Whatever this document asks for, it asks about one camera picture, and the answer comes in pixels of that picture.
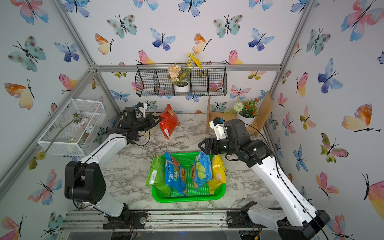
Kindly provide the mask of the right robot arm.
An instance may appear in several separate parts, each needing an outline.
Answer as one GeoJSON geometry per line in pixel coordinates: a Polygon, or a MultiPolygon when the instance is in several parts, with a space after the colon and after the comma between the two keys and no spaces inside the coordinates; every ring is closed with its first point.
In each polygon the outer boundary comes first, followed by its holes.
{"type": "Polygon", "coordinates": [[[252,140],[243,121],[215,118],[209,125],[216,136],[200,142],[199,149],[207,155],[236,155],[263,180],[281,206],[281,210],[272,210],[250,202],[240,210],[245,225],[266,227],[283,240],[313,240],[323,231],[330,216],[303,197],[284,174],[272,149],[262,140],[252,140]]]}

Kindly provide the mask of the red chip bag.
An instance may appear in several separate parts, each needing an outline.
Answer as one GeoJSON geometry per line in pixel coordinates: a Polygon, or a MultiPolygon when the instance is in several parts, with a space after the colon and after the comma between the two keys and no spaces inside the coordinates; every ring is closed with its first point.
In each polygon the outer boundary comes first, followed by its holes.
{"type": "Polygon", "coordinates": [[[165,138],[169,140],[175,128],[180,125],[180,121],[170,104],[167,104],[167,107],[161,113],[160,117],[162,118],[160,122],[161,130],[165,138]]]}

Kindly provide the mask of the yellow chip bag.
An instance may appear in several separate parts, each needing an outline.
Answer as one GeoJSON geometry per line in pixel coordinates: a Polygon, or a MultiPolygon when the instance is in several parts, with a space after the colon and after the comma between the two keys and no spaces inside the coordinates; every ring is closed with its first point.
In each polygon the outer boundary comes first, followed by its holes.
{"type": "Polygon", "coordinates": [[[215,191],[227,183],[226,168],[221,155],[214,155],[212,159],[212,179],[207,182],[209,193],[213,195],[215,191]]]}

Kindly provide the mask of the blue lime chip bag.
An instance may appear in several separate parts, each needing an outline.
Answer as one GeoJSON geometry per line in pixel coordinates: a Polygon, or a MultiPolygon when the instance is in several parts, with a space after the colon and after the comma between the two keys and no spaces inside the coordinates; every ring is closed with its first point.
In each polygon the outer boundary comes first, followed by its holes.
{"type": "Polygon", "coordinates": [[[212,180],[212,163],[210,156],[200,152],[191,165],[191,177],[195,191],[197,192],[205,183],[212,180]]]}

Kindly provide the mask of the blue tomato chip bag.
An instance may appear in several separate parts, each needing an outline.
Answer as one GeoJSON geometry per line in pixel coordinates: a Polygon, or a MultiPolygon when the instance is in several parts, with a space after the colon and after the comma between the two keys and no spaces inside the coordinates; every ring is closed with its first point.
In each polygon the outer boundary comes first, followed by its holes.
{"type": "Polygon", "coordinates": [[[187,172],[175,157],[166,152],[166,185],[179,194],[187,194],[187,172]]]}

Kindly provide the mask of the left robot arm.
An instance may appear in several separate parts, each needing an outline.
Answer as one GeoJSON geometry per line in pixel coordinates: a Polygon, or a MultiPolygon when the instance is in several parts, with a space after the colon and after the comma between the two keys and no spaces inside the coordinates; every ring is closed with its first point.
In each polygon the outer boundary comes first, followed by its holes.
{"type": "Polygon", "coordinates": [[[84,203],[103,213],[108,223],[106,230],[133,227],[134,217],[129,207],[114,198],[108,191],[102,173],[105,166],[123,148],[137,144],[139,133],[148,133],[162,117],[147,114],[143,107],[126,107],[117,121],[115,131],[93,152],[65,169],[65,198],[74,204],[84,203]]]}

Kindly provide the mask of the green chip bag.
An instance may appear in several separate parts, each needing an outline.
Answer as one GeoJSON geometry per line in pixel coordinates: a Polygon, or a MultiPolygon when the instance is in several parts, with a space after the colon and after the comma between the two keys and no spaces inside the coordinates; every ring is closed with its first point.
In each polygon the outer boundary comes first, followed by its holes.
{"type": "Polygon", "coordinates": [[[172,188],[166,185],[166,161],[155,152],[149,175],[147,177],[146,186],[147,187],[155,187],[159,190],[165,197],[169,197],[172,193],[172,188]]]}

